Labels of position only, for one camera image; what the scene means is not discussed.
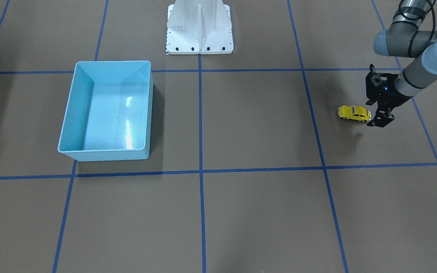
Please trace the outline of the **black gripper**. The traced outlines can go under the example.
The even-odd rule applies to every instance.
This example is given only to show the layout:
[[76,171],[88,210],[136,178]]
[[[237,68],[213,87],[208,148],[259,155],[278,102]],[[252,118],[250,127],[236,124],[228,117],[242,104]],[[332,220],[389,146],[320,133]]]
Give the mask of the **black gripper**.
[[369,73],[365,78],[366,97],[368,101],[366,105],[377,105],[375,115],[366,124],[369,127],[384,128],[392,121],[395,116],[392,114],[394,108],[401,106],[412,96],[406,96],[399,92],[395,83],[401,79],[399,74],[377,72],[374,64],[370,64]]

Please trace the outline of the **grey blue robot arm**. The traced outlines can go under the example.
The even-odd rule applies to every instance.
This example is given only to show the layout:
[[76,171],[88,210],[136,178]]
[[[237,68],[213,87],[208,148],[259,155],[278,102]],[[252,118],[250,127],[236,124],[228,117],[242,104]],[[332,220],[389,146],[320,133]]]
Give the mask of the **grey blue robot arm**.
[[428,14],[435,20],[431,0],[402,0],[393,16],[390,28],[380,31],[374,40],[378,55],[412,58],[398,74],[380,73],[370,65],[366,76],[366,105],[377,104],[375,115],[367,123],[370,127],[385,127],[394,121],[392,110],[411,100],[437,81],[437,31],[420,31]]

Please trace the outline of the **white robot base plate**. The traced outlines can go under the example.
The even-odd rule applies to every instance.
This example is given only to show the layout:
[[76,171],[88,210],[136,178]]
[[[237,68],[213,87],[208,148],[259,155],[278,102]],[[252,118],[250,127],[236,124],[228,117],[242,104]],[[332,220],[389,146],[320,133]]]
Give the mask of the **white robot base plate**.
[[176,0],[167,8],[165,52],[231,54],[231,9],[222,0]]

